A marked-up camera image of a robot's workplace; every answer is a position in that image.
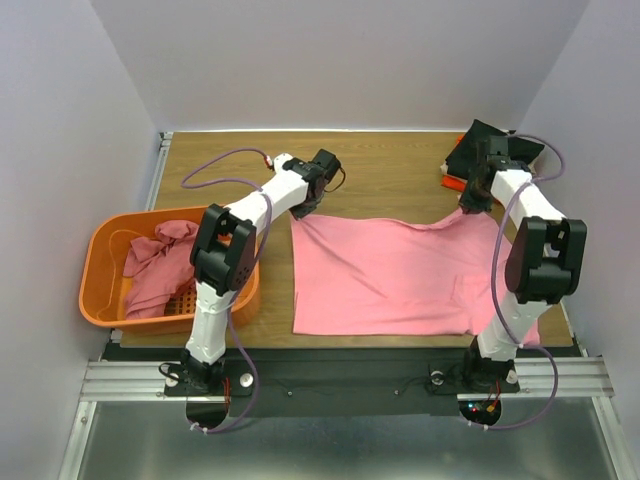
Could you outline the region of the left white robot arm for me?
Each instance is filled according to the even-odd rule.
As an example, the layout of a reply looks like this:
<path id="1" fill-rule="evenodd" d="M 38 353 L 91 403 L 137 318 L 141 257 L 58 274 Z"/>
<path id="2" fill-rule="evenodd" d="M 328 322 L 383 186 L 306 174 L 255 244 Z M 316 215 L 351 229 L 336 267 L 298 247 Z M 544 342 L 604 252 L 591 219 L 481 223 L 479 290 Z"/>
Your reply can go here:
<path id="1" fill-rule="evenodd" d="M 296 219 L 313 212 L 334 177 L 345 173 L 337 156 L 324 149 L 310 161 L 281 154 L 266 163 L 273 176 L 264 185 L 234 178 L 253 191 L 226 206 L 205 209 L 190 254 L 196 303 L 181 365 L 202 394 L 222 384 L 219 360 L 226 350 L 231 307 L 257 265 L 271 224 L 285 212 Z"/>

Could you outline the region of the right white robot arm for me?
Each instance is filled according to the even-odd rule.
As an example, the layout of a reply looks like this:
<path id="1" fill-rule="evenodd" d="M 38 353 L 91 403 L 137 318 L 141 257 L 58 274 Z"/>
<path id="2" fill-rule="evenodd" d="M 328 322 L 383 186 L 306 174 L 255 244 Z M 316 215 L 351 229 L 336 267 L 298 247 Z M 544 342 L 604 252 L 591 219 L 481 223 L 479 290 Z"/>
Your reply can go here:
<path id="1" fill-rule="evenodd" d="M 517 384 L 514 361 L 525 337 L 551 306 L 575 292 L 582 268 L 587 226 L 569 219 L 542 194 L 541 178 L 509 154 L 505 136 L 479 142 L 459 205 L 466 214 L 503 205 L 503 220 L 516 228 L 504 264 L 494 255 L 490 267 L 495 314 L 477 335 L 460 366 L 472 391 Z"/>

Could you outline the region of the light pink t shirt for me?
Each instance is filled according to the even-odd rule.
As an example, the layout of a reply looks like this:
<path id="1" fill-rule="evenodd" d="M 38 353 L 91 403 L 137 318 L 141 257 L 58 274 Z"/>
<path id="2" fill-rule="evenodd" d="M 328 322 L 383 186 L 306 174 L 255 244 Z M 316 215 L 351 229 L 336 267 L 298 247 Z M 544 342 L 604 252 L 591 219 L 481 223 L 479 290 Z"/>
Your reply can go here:
<path id="1" fill-rule="evenodd" d="M 308 215 L 291 223 L 296 334 L 477 335 L 495 314 L 490 267 L 511 249 L 486 214 L 434 224 Z"/>

